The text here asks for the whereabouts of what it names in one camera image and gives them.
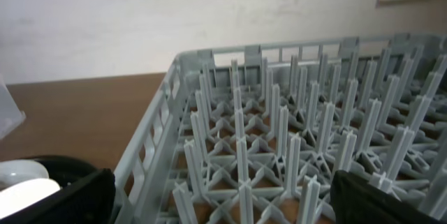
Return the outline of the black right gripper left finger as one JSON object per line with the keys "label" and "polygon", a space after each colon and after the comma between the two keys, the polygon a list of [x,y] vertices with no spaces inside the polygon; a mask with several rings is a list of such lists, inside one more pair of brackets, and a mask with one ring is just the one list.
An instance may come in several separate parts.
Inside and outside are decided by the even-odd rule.
{"label": "black right gripper left finger", "polygon": [[115,176],[101,169],[3,219],[3,224],[109,223],[115,201]]}

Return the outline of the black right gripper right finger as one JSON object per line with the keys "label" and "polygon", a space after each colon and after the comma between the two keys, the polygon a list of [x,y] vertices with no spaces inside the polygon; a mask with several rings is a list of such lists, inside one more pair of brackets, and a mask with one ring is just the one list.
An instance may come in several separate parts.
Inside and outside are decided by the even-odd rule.
{"label": "black right gripper right finger", "polygon": [[358,175],[336,171],[330,187],[336,224],[442,224]]}

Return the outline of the grey-green round plate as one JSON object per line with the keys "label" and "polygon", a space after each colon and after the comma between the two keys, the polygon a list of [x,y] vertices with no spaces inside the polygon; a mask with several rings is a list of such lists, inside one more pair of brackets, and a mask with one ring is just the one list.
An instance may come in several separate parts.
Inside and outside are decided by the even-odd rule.
{"label": "grey-green round plate", "polygon": [[34,160],[1,161],[1,219],[58,192],[61,186]]}

